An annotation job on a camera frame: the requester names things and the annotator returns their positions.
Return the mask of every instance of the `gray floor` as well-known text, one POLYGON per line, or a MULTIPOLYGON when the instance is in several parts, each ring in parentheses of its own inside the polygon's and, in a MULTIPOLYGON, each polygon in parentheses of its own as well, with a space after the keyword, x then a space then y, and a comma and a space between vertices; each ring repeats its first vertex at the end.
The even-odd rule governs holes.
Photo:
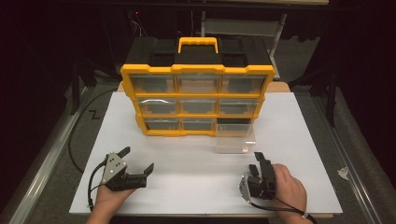
MULTIPOLYGON (((316 44, 317 41, 312 40, 300 43, 294 38, 279 42, 275 58, 282 81, 294 80, 304 72, 316 44)), ((99 81, 97 87, 88 96, 90 100, 118 86, 117 82, 102 79, 99 81)), ((359 126, 351 117, 342 93, 339 90, 337 92, 335 128, 331 128, 323 117, 324 98, 311 97, 307 87, 298 87, 293 91, 344 210, 342 215, 318 219, 318 223, 396 223, 396 213, 393 210, 396 207, 395 189, 361 136, 359 126), (349 181, 337 174, 337 170, 345 166, 351 170, 349 181)), ((77 165, 82 169, 90 156, 106 113, 109 97, 110 93, 99 97, 88 108, 88 110, 95 110, 95 117, 99 119, 93 119, 93 112, 87 110, 81 115, 74 131, 71 148, 77 165)), ((69 117, 68 112, 65 111, 48 143, 35 159, 31 170, 26 174, 7 209, 1 215, 1 223, 8 223, 14 216, 26 190, 50 152, 53 142, 59 137, 58 133, 64 130, 64 123, 69 117)), ((84 223, 86 220, 84 216, 68 214, 81 173, 71 162, 67 145, 60 153, 46 187, 36 201, 26 223, 84 223)), ((187 221, 189 223, 219 222, 217 219, 207 218, 193 220, 134 218, 130 223, 186 223, 187 221)), ((228 223, 263 223, 260 219, 227 219, 226 221, 228 223)), ((270 218, 270 223, 280 222, 277 218, 270 218)))

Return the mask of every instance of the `small plastic container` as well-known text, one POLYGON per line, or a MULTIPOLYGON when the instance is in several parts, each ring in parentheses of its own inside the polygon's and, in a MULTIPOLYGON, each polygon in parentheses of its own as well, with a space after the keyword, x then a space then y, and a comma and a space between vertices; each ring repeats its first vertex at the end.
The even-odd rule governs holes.
POLYGON ((256 145, 252 124, 218 124, 217 153, 249 153, 256 145))
POLYGON ((214 119, 181 119, 181 127, 186 131, 212 131, 214 119))
POLYGON ((176 115, 175 98, 138 98, 140 109, 145 115, 176 115))
POLYGON ((148 130, 178 130, 178 119, 145 119, 148 130))
POLYGON ((218 92, 219 75, 214 73, 182 73, 177 75, 178 92, 218 92))
POLYGON ((175 92, 173 75, 130 75, 136 92, 175 92))
POLYGON ((257 99, 220 99, 219 114, 227 115, 253 115, 259 101, 257 99))
POLYGON ((266 75, 224 75, 221 79, 222 93, 260 93, 266 75))
POLYGON ((182 114, 215 114, 216 98, 180 98, 178 105, 182 114))

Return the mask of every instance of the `hand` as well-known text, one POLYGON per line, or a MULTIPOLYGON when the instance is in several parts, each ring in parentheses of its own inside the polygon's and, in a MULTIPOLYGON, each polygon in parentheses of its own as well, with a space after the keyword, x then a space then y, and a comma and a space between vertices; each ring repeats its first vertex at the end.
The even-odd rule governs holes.
POLYGON ((89 223, 109 223, 111 218, 120 209, 123 202, 135 191, 127 189, 123 191, 112 191, 106 186, 100 186, 96 194, 95 206, 87 220, 89 223))
MULTIPOLYGON (((284 203, 306 211, 306 191, 301 181, 293 177, 288 167, 282 164, 274 164, 274 172, 276 176, 276 197, 284 203)), ((273 207, 290 208, 277 199, 271 201, 273 207)), ((276 212, 286 224, 311 223, 308 219, 301 218, 301 215, 293 212, 276 212)))

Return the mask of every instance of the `clear plastic box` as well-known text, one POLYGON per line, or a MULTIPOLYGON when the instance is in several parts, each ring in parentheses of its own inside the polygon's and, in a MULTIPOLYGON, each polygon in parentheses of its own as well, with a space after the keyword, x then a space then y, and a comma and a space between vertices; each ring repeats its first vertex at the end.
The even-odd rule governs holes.
POLYGON ((178 119, 145 119, 148 130, 178 130, 178 119))
POLYGON ((175 92, 173 75, 130 75, 136 92, 175 92))
POLYGON ((257 99, 220 99, 220 115, 246 115, 251 116, 258 104, 257 99))
POLYGON ((138 98, 143 114, 175 115, 177 104, 175 98, 138 98))
POLYGON ((217 153, 249 153, 256 145, 252 124, 218 124, 217 153))
POLYGON ((182 114, 215 114, 217 98, 179 98, 182 114))
POLYGON ((177 75, 178 92, 218 92, 219 75, 214 73, 183 73, 177 75))
POLYGON ((181 127, 186 131, 212 131, 214 119, 181 119, 181 127))
POLYGON ((266 75, 224 75, 221 79, 222 93, 260 93, 266 75))

